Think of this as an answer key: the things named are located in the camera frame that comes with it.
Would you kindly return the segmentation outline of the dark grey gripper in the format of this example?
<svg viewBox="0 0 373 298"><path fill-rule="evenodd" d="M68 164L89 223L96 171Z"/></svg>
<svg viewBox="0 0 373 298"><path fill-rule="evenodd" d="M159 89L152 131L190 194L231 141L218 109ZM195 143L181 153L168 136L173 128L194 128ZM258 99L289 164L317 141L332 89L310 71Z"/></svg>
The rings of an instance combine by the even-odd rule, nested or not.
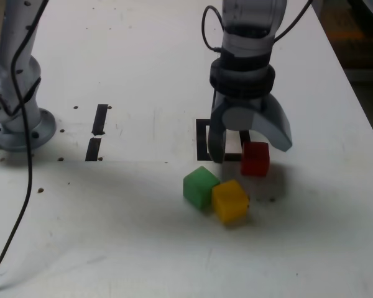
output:
<svg viewBox="0 0 373 298"><path fill-rule="evenodd" d="M221 104L229 107L226 110L218 107ZM259 132L274 148L283 152L292 147L290 123L282 106L271 94L255 99L236 99L214 93L211 110L207 146L215 163L224 161L226 129Z"/></svg>

